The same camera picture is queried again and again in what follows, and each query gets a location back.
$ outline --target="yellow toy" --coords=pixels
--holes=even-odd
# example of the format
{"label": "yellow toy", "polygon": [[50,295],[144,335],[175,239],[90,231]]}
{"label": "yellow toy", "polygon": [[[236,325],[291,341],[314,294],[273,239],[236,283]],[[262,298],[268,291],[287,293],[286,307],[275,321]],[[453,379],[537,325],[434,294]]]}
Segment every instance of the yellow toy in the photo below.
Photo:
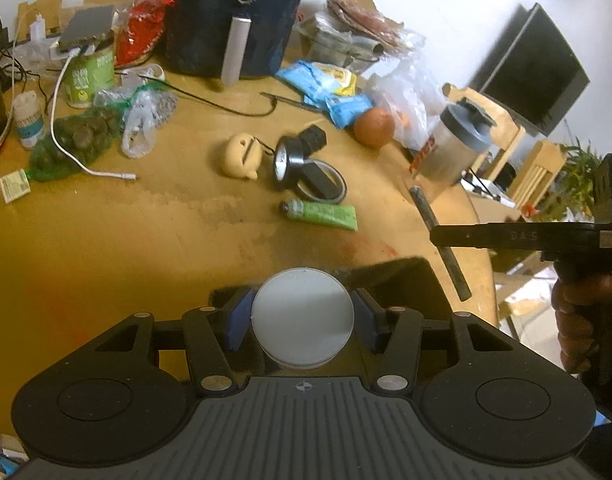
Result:
{"label": "yellow toy", "polygon": [[262,156],[263,148],[257,139],[249,134],[236,134],[228,140],[221,169],[234,178],[257,180]]}

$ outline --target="crosshair logo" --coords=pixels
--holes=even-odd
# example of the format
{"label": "crosshair logo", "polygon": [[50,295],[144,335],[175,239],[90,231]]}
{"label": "crosshair logo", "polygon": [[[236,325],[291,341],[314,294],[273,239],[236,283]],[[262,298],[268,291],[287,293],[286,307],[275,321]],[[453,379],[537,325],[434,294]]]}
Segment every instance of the crosshair logo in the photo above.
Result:
{"label": "crosshair logo", "polygon": [[314,386],[306,381],[301,381],[299,384],[297,384],[297,386],[295,386],[295,388],[303,393],[306,393],[308,390],[313,389]]}

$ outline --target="black screen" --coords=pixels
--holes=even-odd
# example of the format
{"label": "black screen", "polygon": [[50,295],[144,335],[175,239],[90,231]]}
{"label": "black screen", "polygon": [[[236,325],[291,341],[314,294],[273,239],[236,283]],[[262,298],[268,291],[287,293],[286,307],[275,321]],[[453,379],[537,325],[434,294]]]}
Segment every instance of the black screen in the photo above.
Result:
{"label": "black screen", "polygon": [[588,83],[559,29],[536,5],[483,93],[548,135]]}

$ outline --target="white round lid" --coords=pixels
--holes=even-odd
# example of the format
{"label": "white round lid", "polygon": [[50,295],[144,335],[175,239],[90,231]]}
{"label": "white round lid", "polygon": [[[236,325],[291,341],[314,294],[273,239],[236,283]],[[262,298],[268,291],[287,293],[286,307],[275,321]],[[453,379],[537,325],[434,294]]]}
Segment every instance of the white round lid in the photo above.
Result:
{"label": "white round lid", "polygon": [[257,292],[251,320],[257,341],[275,361],[291,368],[330,361],[355,325],[350,295],[330,274],[288,269]]}

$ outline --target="red package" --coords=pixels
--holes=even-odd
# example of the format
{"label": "red package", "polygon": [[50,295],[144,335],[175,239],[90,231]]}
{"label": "red package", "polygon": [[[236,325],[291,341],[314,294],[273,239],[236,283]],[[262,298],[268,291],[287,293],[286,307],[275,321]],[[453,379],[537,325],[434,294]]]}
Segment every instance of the red package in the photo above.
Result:
{"label": "red package", "polygon": [[138,0],[117,39],[117,66],[127,65],[152,52],[164,33],[166,7],[174,0]]}

